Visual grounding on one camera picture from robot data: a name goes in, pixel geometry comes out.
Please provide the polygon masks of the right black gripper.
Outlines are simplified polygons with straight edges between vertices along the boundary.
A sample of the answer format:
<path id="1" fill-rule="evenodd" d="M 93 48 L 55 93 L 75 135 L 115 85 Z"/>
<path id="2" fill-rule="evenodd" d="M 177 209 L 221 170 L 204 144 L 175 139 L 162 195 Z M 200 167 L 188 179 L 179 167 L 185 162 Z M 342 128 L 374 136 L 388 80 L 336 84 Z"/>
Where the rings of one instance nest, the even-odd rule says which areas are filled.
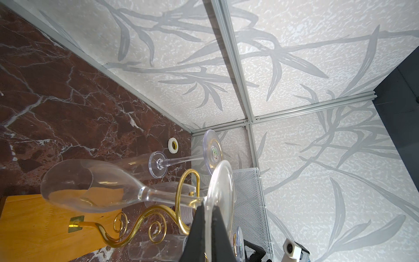
<path id="1" fill-rule="evenodd" d="M 262 259 L 266 255 L 266 251 L 262 247 L 247 240 L 244 240 L 244 245 L 254 251 L 250 256 L 245 251 L 245 262 L 262 262 Z"/>

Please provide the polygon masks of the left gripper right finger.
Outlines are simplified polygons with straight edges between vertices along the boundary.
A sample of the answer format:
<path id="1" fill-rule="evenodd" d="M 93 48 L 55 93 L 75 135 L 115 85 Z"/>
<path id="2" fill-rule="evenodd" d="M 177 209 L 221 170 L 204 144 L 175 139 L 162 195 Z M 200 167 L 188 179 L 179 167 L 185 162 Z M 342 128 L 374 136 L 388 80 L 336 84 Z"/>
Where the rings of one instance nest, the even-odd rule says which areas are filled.
<path id="1" fill-rule="evenodd" d="M 215 214 L 211 225 L 211 255 L 212 262 L 235 262 L 232 246 L 225 229 L 222 216 Z"/>

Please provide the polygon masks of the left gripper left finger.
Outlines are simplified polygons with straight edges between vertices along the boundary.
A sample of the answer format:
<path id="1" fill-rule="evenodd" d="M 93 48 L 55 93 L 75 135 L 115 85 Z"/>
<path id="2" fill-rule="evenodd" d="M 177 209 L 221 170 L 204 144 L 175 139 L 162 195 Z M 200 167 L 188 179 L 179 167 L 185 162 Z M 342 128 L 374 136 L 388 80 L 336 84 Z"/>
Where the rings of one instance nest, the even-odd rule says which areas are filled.
<path id="1" fill-rule="evenodd" d="M 179 262 L 205 261 L 205 210 L 197 208 L 191 231 Z"/>

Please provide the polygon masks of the yellow wooden rack base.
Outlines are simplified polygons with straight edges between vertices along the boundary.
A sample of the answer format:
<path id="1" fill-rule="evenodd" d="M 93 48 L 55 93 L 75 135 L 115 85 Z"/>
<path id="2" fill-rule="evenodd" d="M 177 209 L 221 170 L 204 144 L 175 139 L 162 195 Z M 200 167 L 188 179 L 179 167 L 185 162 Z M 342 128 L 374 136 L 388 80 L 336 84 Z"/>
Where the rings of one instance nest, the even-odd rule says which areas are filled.
<path id="1" fill-rule="evenodd" d="M 69 262 L 106 246 L 97 229 L 68 231 L 70 219 L 97 222 L 113 238 L 117 211 L 84 214 L 47 203 L 40 194 L 1 199 L 1 261 Z"/>

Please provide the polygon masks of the white tape roll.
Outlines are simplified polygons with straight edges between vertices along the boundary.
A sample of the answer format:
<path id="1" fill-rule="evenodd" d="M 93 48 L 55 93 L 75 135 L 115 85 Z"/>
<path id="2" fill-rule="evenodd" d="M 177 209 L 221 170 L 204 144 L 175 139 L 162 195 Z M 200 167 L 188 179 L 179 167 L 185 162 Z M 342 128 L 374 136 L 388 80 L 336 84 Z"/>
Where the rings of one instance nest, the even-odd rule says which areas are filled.
<path id="1" fill-rule="evenodd" d="M 172 137 L 168 141 L 168 150 L 171 154 L 176 154 L 179 151 L 179 143 L 175 137 Z"/>

